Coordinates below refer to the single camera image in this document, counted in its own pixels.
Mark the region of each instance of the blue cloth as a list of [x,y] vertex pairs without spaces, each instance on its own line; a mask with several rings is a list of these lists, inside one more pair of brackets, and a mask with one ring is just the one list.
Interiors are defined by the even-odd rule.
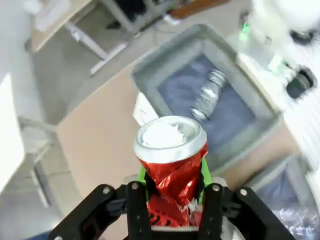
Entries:
[[320,239],[320,218],[316,204],[301,206],[285,171],[256,191],[256,194],[296,240]]
[[[202,54],[158,86],[158,91],[175,115],[194,119],[191,107],[208,81],[208,72],[213,69],[215,66]],[[207,133],[210,152],[214,153],[255,120],[256,116],[233,87],[226,84],[210,120],[200,122]]]

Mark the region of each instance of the gray plastic bin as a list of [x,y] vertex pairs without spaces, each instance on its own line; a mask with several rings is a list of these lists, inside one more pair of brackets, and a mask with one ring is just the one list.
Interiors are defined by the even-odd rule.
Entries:
[[277,114],[236,65],[236,51],[210,26],[194,25],[147,54],[132,72],[137,88],[156,113],[192,118],[190,105],[206,71],[222,71],[229,85],[212,114],[200,124],[207,131],[210,171],[216,175],[276,125]]
[[320,239],[317,204],[305,175],[307,164],[299,156],[275,161],[246,185],[252,188],[297,240]]

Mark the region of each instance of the metal table leg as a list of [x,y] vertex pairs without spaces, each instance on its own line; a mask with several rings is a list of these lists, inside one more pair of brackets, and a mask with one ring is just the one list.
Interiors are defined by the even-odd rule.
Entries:
[[94,75],[98,70],[100,70],[107,62],[109,62],[113,57],[125,49],[128,45],[128,41],[121,42],[115,48],[113,48],[109,53],[107,53],[103,48],[101,48],[91,37],[89,37],[84,31],[78,28],[72,22],[67,22],[65,28],[68,29],[72,37],[79,43],[83,43],[87,48],[89,48],[93,53],[95,53],[101,61],[99,61],[95,66],[91,68],[91,75]]

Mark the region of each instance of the gray floor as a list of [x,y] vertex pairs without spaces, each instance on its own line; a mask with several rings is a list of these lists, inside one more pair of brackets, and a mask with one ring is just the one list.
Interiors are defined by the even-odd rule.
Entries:
[[[178,26],[170,26],[160,20],[144,30],[140,37],[133,38],[127,49],[112,59],[93,77],[90,76],[90,69],[99,59],[78,45],[67,30],[61,29],[33,56],[34,73],[47,121],[51,124],[58,124],[73,108],[112,76],[143,54],[169,40],[174,33],[197,23],[207,23],[214,26],[225,37],[229,36],[236,31],[239,14],[249,9],[250,2],[250,0],[232,0],[228,4],[188,17]],[[98,5],[78,25],[108,50],[124,35],[123,30],[105,29],[105,26],[112,21],[111,14],[103,6]],[[58,142],[41,161],[41,167],[46,175],[46,184],[53,195],[54,204],[59,208],[59,214],[66,216],[81,201],[82,197],[73,181]],[[28,178],[28,170],[23,171],[22,167],[20,172],[22,173],[17,173],[17,176],[8,185],[6,193],[28,188],[33,184]]]
[[[39,178],[49,200],[46,203],[50,206],[44,204],[39,188],[30,173],[33,166],[32,156],[27,155],[0,196],[0,239],[30,238],[50,231],[63,218],[60,209],[63,205],[58,205],[51,191],[51,183],[47,180],[48,175],[41,170]],[[62,172],[56,172],[54,175],[63,177]]]

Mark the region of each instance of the wooden table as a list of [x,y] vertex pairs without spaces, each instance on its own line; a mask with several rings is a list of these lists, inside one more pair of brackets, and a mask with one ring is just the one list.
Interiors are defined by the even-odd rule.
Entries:
[[[77,41],[86,45],[92,52],[94,52],[100,61],[91,68],[91,75],[95,74],[101,69],[107,62],[109,62],[114,56],[120,53],[128,46],[128,42],[120,42],[114,49],[107,53],[102,47],[100,47],[92,38],[90,38],[85,32],[78,28],[75,24],[70,22],[70,19],[81,11],[93,0],[69,0],[69,9],[62,14],[54,24],[49,26],[45,31],[39,31],[36,29],[36,17],[33,17],[33,28],[31,36],[31,46],[34,52],[39,51],[63,26],[66,27],[72,37]],[[44,7],[48,4],[48,1],[43,0]]]

